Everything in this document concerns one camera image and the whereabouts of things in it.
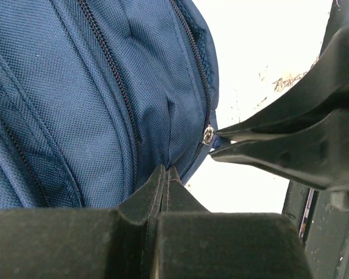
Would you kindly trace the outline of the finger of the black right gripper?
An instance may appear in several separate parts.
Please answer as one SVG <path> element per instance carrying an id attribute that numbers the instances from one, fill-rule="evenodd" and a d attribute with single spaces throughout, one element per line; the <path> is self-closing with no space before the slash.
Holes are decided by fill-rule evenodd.
<path id="1" fill-rule="evenodd" d="M 275 138 L 310 127 L 337 108 L 349 108 L 349 26 L 334 34 L 314 66 L 285 94 L 217 135 L 229 140 Z"/>
<path id="2" fill-rule="evenodd" d="M 211 152 L 213 160 L 246 164 L 331 191 L 349 191 L 349 110 L 274 139 L 243 141 Z"/>

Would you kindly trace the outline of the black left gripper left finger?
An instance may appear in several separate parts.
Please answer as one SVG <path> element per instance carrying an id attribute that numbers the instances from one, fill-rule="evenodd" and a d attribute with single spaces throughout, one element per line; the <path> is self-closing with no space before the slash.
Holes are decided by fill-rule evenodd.
<path id="1" fill-rule="evenodd" d="M 149 278 L 165 168 L 113 209 L 0 211 L 0 278 Z"/>

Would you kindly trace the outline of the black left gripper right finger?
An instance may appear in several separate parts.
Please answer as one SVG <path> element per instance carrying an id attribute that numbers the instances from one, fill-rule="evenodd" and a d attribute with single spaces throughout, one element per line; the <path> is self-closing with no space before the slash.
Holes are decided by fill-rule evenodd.
<path id="1" fill-rule="evenodd" d="M 166 172 L 155 278 L 310 278 L 298 232 L 277 213 L 211 213 Z"/>

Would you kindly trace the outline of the navy blue student backpack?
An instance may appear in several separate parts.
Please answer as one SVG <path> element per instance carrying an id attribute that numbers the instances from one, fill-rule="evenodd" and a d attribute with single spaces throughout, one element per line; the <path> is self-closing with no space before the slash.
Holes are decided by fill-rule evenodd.
<path id="1" fill-rule="evenodd" d="M 0 209 L 112 208 L 219 146 L 193 1 L 0 1 Z"/>

